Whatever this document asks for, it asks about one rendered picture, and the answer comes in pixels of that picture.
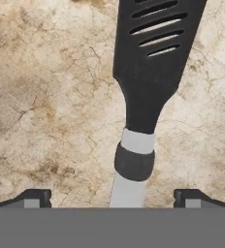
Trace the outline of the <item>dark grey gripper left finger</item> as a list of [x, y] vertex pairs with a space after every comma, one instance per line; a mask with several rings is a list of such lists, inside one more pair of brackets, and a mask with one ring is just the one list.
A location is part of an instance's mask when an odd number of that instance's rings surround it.
[[1, 201], [0, 207], [9, 208], [51, 208], [51, 189], [26, 189], [18, 196]]

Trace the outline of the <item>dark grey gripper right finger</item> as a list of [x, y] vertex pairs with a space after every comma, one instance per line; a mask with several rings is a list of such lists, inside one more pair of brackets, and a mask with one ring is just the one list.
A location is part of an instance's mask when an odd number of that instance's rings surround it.
[[225, 207], [224, 201], [212, 199], [199, 189], [175, 189], [174, 199], [174, 207], [178, 208]]

